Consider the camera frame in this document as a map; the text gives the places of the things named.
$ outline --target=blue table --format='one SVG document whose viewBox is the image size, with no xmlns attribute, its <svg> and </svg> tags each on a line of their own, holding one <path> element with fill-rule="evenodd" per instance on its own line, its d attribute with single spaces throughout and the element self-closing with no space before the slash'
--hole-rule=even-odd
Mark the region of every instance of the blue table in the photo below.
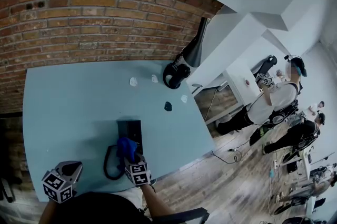
<svg viewBox="0 0 337 224">
<path fill-rule="evenodd" d="M 98 62 L 29 69 L 24 93 L 23 131 L 29 171 L 40 201 L 41 179 L 59 162 L 80 160 L 77 191 L 116 192 L 132 187 L 124 175 L 105 178 L 103 160 L 118 139 L 117 120 L 140 119 L 144 156 L 158 178 L 201 157 L 213 140 L 188 86 L 162 82 L 167 61 Z M 151 76 L 158 77 L 158 83 Z M 132 87 L 130 78 L 138 85 Z M 187 103 L 181 96 L 188 97 Z M 165 103 L 172 111 L 164 110 Z M 117 172 L 111 152 L 109 173 Z"/>
</svg>

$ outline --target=black cable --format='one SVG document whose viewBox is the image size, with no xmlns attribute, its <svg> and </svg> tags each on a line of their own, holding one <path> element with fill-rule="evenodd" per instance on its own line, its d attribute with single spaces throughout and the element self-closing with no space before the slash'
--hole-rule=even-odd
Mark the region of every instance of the black cable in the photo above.
<svg viewBox="0 0 337 224">
<path fill-rule="evenodd" d="M 110 176 L 108 174 L 108 172 L 107 172 L 107 169 L 106 169 L 107 161 L 109 160 L 111 149 L 113 147 L 115 147 L 115 146 L 117 146 L 117 145 L 113 145 L 113 146 L 108 146 L 107 147 L 107 151 L 106 151 L 105 158 L 104 158 L 104 165 L 103 165 L 103 170 L 104 170 L 105 177 L 108 178 L 108 179 L 111 179 L 111 180 L 118 180 L 118 179 L 120 179 L 125 174 L 124 170 L 121 171 L 121 173 L 118 176 Z"/>
<path fill-rule="evenodd" d="M 239 145 L 238 147 L 234 147 L 234 148 L 230 149 L 230 151 L 234 151 L 234 149 L 237 149 L 237 148 L 239 148 L 239 147 L 244 146 L 244 145 L 247 144 L 249 141 L 250 141 L 250 140 L 248 140 L 247 142 L 245 142 L 245 143 L 242 144 L 242 145 Z"/>
<path fill-rule="evenodd" d="M 240 154 L 240 159 L 238 160 L 238 159 L 237 159 L 237 156 L 234 156 L 234 161 L 233 161 L 233 162 L 227 162 L 227 161 L 223 160 L 222 158 L 220 158 L 220 157 L 218 157 L 216 154 L 214 154 L 213 151 L 212 151 L 212 154 L 213 154 L 215 157 L 217 157 L 219 160 L 223 161 L 223 162 L 226 163 L 226 164 L 234 164 L 234 163 L 239 162 L 239 161 L 242 159 L 242 153 L 241 153 L 240 151 L 238 151 L 238 150 L 236 150 L 235 152 L 239 152 L 239 154 Z"/>
</svg>

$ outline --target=black pants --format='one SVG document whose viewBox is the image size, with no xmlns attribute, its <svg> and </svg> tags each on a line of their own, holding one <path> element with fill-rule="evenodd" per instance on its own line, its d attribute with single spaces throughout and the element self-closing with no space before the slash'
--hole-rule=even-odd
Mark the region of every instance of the black pants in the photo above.
<svg viewBox="0 0 337 224">
<path fill-rule="evenodd" d="M 266 154 L 269 154 L 283 147 L 298 145 L 300 142 L 301 142 L 301 134 L 296 135 L 294 133 L 286 133 L 276 142 L 271 143 L 270 145 L 266 145 L 264 147 L 264 152 Z"/>
<path fill-rule="evenodd" d="M 243 107 L 232 119 L 225 123 L 220 123 L 217 127 L 217 132 L 225 135 L 234 130 L 239 130 L 254 124 L 247 115 L 246 106 Z"/>
</svg>

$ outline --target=white t-shirt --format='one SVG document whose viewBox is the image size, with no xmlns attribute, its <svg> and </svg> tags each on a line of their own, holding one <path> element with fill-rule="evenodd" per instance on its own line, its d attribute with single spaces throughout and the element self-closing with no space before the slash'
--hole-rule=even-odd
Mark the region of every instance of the white t-shirt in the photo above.
<svg viewBox="0 0 337 224">
<path fill-rule="evenodd" d="M 278 83 L 269 88 L 272 106 L 267 104 L 264 93 L 261 93 L 255 102 L 247 106 L 248 117 L 255 124 L 265 123 L 273 111 L 279 111 L 292 103 L 297 91 L 289 82 Z"/>
<path fill-rule="evenodd" d="M 319 110 L 318 108 L 318 104 L 312 104 L 310 106 L 310 109 L 313 110 L 316 114 L 313 116 L 312 115 L 312 112 L 307 108 L 307 109 L 304 109 L 303 112 L 306 114 L 306 118 L 308 120 L 311 120 L 311 121 L 314 121 L 315 120 L 315 117 L 317 115 L 317 111 Z"/>
</svg>

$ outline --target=black headphones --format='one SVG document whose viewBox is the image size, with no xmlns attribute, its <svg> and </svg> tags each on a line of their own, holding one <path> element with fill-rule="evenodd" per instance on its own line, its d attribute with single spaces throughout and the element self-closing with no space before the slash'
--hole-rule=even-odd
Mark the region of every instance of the black headphones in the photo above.
<svg viewBox="0 0 337 224">
<path fill-rule="evenodd" d="M 288 62 L 290 62 L 294 57 L 300 58 L 301 60 L 303 60 L 300 56 L 296 56 L 296 55 L 286 55 L 286 56 L 284 57 L 284 59 L 287 60 Z"/>
</svg>

